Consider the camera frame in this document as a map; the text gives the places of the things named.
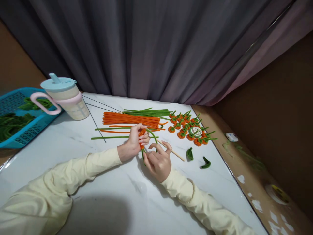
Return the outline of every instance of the right hand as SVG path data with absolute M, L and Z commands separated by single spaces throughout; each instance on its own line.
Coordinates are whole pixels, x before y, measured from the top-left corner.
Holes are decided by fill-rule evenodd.
M 172 146 L 162 141 L 162 143 L 167 147 L 164 151 L 163 148 L 156 143 L 150 145 L 149 149 L 156 148 L 158 153 L 155 151 L 143 153 L 144 163 L 149 169 L 150 173 L 162 183 L 169 176 L 171 172 L 172 163 L 170 160 L 170 153 L 172 151 Z

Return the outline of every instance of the left hand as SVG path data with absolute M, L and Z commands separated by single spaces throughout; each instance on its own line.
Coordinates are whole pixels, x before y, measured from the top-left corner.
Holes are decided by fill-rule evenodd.
M 141 123 L 132 126 L 127 142 L 117 147 L 118 156 L 120 157 L 121 162 L 126 161 L 139 153 L 139 143 L 142 145 L 147 145 L 149 143 L 150 137 L 147 131 L 144 135 L 140 137 L 138 136 L 142 129 L 146 129 L 146 127 Z

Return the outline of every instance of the sleeve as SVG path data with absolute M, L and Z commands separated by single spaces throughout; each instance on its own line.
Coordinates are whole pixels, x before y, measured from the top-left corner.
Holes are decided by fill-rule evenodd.
M 254 234 L 239 216 L 233 214 L 212 195 L 201 191 L 192 180 L 171 169 L 167 179 L 161 183 L 171 197 L 177 197 L 188 210 L 193 212 L 198 220 L 209 230 L 218 234 Z
M 87 180 L 121 164 L 117 148 L 60 163 L 16 191 L 0 208 L 0 234 L 56 234 Z

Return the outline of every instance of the gray curtain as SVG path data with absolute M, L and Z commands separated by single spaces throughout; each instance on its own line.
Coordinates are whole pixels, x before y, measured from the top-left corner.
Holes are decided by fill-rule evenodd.
M 86 92 L 199 103 L 223 95 L 229 81 L 214 85 L 290 2 L 2 0 L 0 17 L 45 75 Z

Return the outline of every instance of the white marble surface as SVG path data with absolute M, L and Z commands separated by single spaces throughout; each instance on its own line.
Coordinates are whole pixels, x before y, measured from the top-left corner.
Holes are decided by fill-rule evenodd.
M 191 109 L 189 105 L 182 104 L 90 93 L 83 95 L 120 111 L 124 108 L 137 110 L 153 107 L 185 113 Z M 115 111 L 88 98 L 84 99 L 88 104 Z M 97 126 L 103 127 L 105 110 L 87 106 Z M 10 194 L 57 163 L 103 151 L 125 141 L 92 141 L 91 137 L 100 136 L 98 131 L 94 131 L 95 128 L 91 116 L 82 121 L 73 121 L 66 113 L 61 114 L 1 170 L 0 206 Z M 193 147 L 194 161 L 183 162 L 172 154 L 172 165 L 191 178 L 200 189 L 209 192 L 226 208 L 238 214 L 257 234 L 267 234 L 212 142 L 197 147 L 186 138 L 181 140 L 167 130 L 155 133 L 161 140 L 171 143 L 174 151 L 184 158 L 187 149 Z M 204 164 L 203 156 L 212 163 L 209 169 L 199 168 Z M 193 214 L 177 200 L 171 199 L 150 176 L 141 156 L 97 176 L 72 197 L 72 211 L 59 234 L 210 234 Z

